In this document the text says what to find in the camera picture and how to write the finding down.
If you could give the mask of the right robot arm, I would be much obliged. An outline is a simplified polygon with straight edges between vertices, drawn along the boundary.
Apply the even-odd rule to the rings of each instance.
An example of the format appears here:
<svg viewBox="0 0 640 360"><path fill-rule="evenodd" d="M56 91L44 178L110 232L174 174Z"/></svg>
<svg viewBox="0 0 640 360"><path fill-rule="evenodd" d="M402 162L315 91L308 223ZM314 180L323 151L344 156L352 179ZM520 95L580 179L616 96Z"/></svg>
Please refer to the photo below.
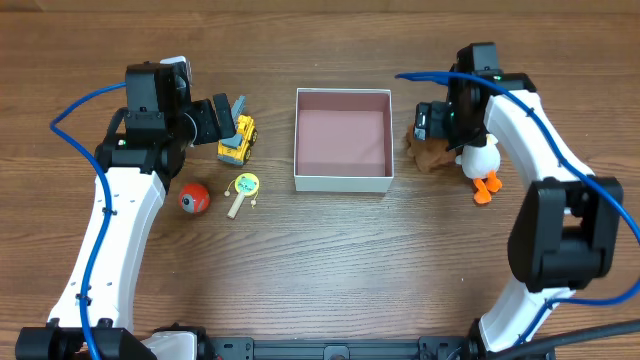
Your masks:
<svg viewBox="0 0 640 360"><path fill-rule="evenodd" d="M575 303L577 291L609 272L618 227L629 220L621 184L572 153L530 78L501 69L494 43L470 44L448 71L412 78L447 89L444 101L417 105L408 130L413 144L428 148L416 156L421 167L456 163L485 205L501 189L497 173L508 156L526 190L507 243L510 280L475 320L458 357L547 359L557 346L591 338L591 331L534 336L558 306Z"/></svg>

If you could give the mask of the yellow toy crane truck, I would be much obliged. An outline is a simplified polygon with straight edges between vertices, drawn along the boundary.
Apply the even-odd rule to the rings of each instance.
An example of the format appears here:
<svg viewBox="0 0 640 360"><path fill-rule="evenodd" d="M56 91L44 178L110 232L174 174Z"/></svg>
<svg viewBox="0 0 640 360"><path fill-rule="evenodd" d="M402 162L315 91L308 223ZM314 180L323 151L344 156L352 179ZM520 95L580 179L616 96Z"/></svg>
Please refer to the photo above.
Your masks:
<svg viewBox="0 0 640 360"><path fill-rule="evenodd" d="M251 147L258 137L255 120L244 114L246 96L241 95L231 108L236 134L218 142L217 157L220 161L243 166L251 156Z"/></svg>

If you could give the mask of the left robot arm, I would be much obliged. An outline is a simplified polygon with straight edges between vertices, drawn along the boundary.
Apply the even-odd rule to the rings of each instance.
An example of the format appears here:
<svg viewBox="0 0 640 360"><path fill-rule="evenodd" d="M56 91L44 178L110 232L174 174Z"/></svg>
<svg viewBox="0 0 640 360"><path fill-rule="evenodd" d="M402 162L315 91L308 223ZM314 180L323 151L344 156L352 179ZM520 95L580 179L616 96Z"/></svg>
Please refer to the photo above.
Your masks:
<svg viewBox="0 0 640 360"><path fill-rule="evenodd" d="M225 94L195 101L191 68L183 56L127 67L116 89L127 104L116 110L102 142L89 152L59 128L93 91L65 109L50 129L84 156L96 173L88 227L72 274L46 324L21 329L18 359L213 359L202 327L174 324L139 340L133 303L149 233L171 180L190 146L235 135Z"/></svg>

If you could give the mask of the white plush duck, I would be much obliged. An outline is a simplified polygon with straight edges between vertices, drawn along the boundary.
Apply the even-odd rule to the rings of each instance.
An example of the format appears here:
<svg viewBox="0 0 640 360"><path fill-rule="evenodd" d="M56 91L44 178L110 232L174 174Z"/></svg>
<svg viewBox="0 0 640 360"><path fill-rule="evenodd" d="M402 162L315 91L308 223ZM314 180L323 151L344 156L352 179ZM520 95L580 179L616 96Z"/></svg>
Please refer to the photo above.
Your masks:
<svg viewBox="0 0 640 360"><path fill-rule="evenodd" d="M484 146L465 145L462 153L455 158L455 163L462 167L464 175L472 180L476 188L474 202L479 205L490 203L492 194L500 191L503 186L497 176L501 165L497 144L498 139L489 133Z"/></svg>

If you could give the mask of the brown plush toy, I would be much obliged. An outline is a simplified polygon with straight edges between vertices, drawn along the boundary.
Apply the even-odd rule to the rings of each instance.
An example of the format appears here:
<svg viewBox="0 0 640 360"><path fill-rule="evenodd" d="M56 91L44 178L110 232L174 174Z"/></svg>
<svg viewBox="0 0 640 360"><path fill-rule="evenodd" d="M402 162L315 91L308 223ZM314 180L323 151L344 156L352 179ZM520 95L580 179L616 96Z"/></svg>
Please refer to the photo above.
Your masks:
<svg viewBox="0 0 640 360"><path fill-rule="evenodd" d="M423 173L428 173L437 167L455 162L456 153L447 150L448 142L446 139L417 140L414 137L413 124L408 126L406 140L408 143L408 156L415 161L417 168Z"/></svg>

